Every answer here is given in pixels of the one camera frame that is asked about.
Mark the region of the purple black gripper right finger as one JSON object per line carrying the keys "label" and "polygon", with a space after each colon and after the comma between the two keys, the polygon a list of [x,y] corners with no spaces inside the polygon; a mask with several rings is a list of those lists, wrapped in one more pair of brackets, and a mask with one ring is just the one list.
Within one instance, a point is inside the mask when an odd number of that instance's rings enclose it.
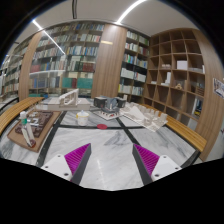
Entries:
{"label": "purple black gripper right finger", "polygon": [[181,170],[181,167],[167,155],[158,156],[137,144],[133,145],[132,154],[144,185]]}

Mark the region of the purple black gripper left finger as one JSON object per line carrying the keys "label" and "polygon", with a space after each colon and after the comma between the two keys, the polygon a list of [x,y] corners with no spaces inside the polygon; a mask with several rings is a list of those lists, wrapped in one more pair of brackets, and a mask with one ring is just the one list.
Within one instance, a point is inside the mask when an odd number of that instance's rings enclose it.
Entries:
{"label": "purple black gripper left finger", "polygon": [[42,169],[79,185],[91,155],[88,143],[66,155],[57,154],[42,166]]}

